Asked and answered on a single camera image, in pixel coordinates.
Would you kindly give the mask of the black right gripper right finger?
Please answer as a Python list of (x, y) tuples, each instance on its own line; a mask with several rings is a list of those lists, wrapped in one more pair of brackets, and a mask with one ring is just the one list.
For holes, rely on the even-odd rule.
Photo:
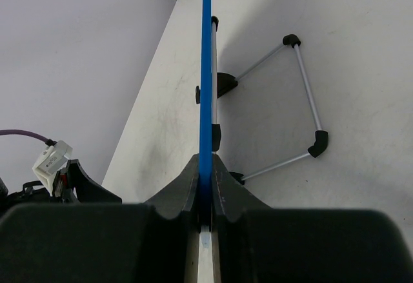
[(215, 282), (411, 282), (412, 257), (382, 212), (274, 209), (212, 170)]

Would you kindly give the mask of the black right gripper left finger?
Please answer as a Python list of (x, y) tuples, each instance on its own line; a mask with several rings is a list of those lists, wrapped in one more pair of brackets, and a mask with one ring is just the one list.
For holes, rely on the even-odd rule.
[(96, 184), (72, 160), (54, 202), (30, 192), (1, 206), (2, 282), (196, 282), (198, 157), (139, 204)]

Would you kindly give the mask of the blue framed whiteboard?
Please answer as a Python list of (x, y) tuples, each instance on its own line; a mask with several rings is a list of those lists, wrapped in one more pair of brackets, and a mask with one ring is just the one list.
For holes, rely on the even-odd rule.
[(199, 126), (199, 258), (198, 282), (213, 280), (210, 253), (212, 220), (212, 0), (202, 0), (201, 95)]

